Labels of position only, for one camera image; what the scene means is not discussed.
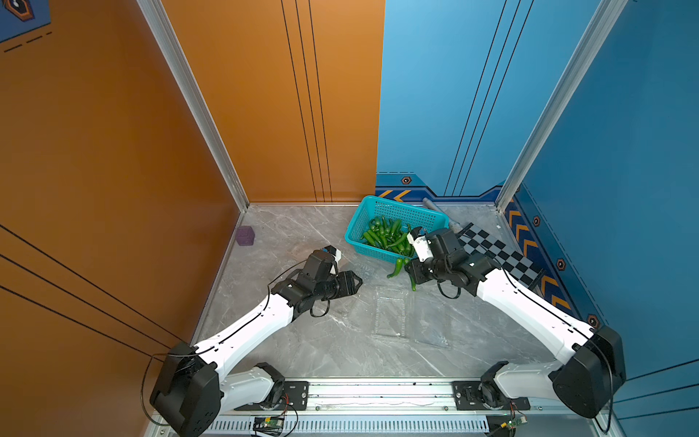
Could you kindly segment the teal plastic mesh basket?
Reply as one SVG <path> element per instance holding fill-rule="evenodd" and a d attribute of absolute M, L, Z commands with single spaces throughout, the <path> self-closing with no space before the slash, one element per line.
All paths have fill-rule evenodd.
<path fill-rule="evenodd" d="M 416 227 L 436 231 L 449 227 L 449 219 L 438 211 L 369 196 L 355 210 L 345 240 L 358 254 L 393 264 L 414 256 L 407 235 Z"/>

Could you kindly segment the clear pepper container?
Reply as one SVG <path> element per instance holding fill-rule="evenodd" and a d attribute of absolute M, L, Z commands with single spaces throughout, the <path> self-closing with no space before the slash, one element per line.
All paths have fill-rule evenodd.
<path fill-rule="evenodd" d="M 374 336 L 449 349 L 452 331 L 451 308 L 430 293 L 389 292 L 375 300 Z"/>

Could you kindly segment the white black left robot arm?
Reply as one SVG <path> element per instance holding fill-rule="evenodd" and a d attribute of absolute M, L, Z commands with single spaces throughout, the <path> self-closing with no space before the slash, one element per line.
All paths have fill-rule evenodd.
<path fill-rule="evenodd" d="M 166 426 L 179 436 L 200 436 L 223 411 L 278 402 L 283 377 L 269 364 L 260 363 L 246 373 L 230 371 L 316 302 L 353 296 L 363 284 L 354 271 L 331 274 L 309 286 L 300 280 L 296 269 L 269 285 L 267 298 L 227 329 L 195 346 L 182 342 L 163 355 L 149 403 Z"/>

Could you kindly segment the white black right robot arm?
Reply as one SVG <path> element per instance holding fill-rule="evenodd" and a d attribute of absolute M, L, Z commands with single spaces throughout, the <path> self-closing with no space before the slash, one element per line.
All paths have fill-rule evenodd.
<path fill-rule="evenodd" d="M 519 398 L 558 400 L 572 412 L 595 418 L 613 406 L 626 381 L 621 336 L 612 328 L 595 328 L 547 303 L 524 287 L 490 257 L 468 253 L 450 229 L 408 235 L 416 252 L 406 267 L 411 281 L 449 282 L 502 311 L 542 343 L 552 362 L 514 364 L 501 361 L 482 375 L 478 395 L 490 409 Z"/>

